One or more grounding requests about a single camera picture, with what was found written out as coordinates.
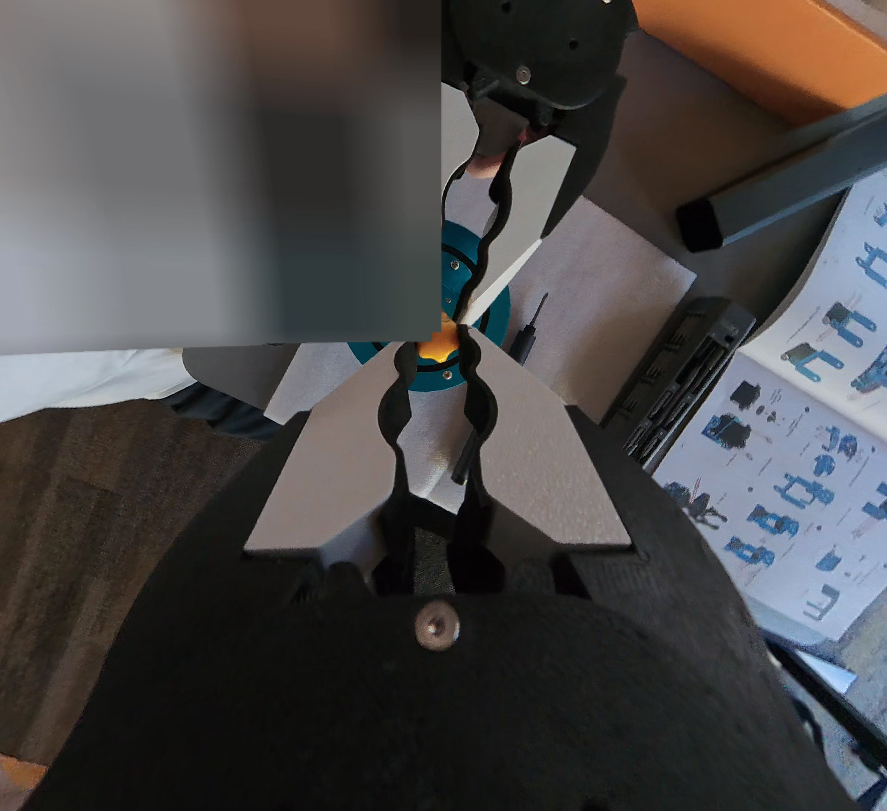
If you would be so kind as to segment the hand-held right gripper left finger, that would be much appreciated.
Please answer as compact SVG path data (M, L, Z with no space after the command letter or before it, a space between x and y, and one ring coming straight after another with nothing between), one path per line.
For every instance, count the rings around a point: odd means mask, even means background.
M415 518L399 437L413 342L392 342L311 410L244 551L348 562L387 594L414 589Z

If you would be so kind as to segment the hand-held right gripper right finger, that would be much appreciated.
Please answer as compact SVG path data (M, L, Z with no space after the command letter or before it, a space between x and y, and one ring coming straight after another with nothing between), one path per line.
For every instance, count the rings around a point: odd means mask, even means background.
M556 584L569 555L630 551L568 406L479 330L459 339L476 446L450 541L456 592L499 593L522 572Z

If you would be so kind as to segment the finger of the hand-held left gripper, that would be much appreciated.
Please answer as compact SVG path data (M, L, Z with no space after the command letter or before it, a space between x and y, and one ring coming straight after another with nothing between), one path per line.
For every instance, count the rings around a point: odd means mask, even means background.
M441 218L463 218L474 206L474 183L469 169L471 161L462 162L443 182Z
M538 249L575 151L547 137L509 154L495 178L496 210L478 247L476 273L460 295L458 324L482 317Z

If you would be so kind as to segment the blue round metal base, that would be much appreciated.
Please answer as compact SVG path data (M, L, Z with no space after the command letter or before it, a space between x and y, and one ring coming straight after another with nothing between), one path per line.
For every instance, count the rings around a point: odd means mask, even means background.
M469 229L445 221L442 232L441 307L454 317L463 288L477 270L480 238ZM481 334L501 346L511 315L511 299L505 287L492 305L473 324ZM384 341L349 342L349 350L361 365L370 361L389 344ZM410 391L430 393L455 389L465 379L460 371L460 351L442 365L421 361L417 357L416 373Z

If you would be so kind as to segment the orange handle screwdriver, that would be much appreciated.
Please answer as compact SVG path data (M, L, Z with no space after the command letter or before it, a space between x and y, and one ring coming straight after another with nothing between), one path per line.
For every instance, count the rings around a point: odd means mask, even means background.
M415 346L419 360L432 362L436 365L446 363L459 350L458 324L446 311L442 311L440 328L432 333L429 340L419 341Z

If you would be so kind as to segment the black hex key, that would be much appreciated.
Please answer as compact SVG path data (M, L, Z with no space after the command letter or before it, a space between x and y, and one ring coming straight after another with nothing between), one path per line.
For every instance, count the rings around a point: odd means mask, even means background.
M468 480L468 473L470 471L474 453L478 445L478 433L477 430L472 428L468 439L466 440L460 455L450 473L450 479L454 484L464 486Z

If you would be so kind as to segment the white cloth mat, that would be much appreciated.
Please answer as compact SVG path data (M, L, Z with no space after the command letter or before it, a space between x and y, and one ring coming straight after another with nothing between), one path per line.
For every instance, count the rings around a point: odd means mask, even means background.
M695 275L582 199L509 284L510 339L538 308L527 370L599 423ZM451 472L468 439L465 386L410 390L400 438L411 491L455 513L464 488Z

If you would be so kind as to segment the small black screwdriver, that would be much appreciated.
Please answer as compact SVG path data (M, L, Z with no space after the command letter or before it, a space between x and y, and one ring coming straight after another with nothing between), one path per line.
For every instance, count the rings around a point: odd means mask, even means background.
M507 353L508 356L521 366L525 365L529 353L530 351L532 351L532 348L537 339L537 320L547 301L548 296L548 292L543 295L538 304L537 310L532 316L532 319L520 331L517 332L509 347Z

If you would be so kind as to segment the black vented tray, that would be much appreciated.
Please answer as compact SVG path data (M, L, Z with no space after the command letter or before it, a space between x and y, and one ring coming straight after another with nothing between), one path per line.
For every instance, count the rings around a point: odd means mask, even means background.
M601 420L602 428L651 472L756 327L725 297L700 297L675 310Z

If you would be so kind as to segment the orange board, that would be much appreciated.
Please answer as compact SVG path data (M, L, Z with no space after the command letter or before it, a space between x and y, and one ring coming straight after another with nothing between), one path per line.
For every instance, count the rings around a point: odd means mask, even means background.
M646 33L793 126L885 94L885 41L823 0L633 2Z

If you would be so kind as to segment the printed instruction manual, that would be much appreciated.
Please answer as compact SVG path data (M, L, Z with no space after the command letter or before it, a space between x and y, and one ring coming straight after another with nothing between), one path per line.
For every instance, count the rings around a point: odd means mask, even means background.
M885 590L886 174L843 197L799 282L654 480L759 616L840 640Z

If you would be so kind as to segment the grey metal bar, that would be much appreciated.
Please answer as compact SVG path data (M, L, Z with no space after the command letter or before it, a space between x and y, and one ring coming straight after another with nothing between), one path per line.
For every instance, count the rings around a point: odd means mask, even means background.
M886 96L793 129L763 165L676 208L691 253L718 250L886 166Z

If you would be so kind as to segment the person's white shirt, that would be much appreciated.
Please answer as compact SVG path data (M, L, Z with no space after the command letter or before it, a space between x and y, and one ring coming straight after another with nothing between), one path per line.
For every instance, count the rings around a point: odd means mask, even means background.
M48 408L162 399L194 383L180 349L3 355L1 422Z

